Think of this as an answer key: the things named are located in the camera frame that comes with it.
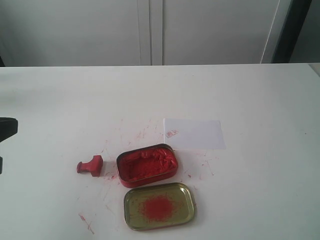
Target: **paper card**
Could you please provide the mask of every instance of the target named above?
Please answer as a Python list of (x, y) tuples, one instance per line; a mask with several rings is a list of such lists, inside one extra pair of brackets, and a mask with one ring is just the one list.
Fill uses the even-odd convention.
[(164, 143), (174, 149), (226, 149), (220, 121), (165, 118)]

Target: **table surface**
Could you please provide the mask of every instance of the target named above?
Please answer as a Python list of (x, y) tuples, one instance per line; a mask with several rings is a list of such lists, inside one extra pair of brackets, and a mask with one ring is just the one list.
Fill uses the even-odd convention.
[[(319, 93), (307, 64), (1, 68), (0, 115), (19, 121), (0, 144), (1, 239), (319, 239)], [(189, 186), (196, 217), (137, 232), (115, 160), (162, 143), (163, 118), (220, 120), (226, 149), (176, 149), (154, 184)], [(103, 176), (76, 173), (93, 155)]]

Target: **red powder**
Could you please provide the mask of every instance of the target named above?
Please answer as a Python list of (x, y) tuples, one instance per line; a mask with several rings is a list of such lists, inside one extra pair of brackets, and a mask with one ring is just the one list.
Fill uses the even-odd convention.
[(128, 182), (168, 173), (177, 166), (173, 152), (164, 147), (134, 151), (123, 156), (118, 164), (121, 178)]
[(165, 195), (159, 195), (143, 202), (139, 211), (149, 221), (163, 222), (172, 216), (174, 205)]

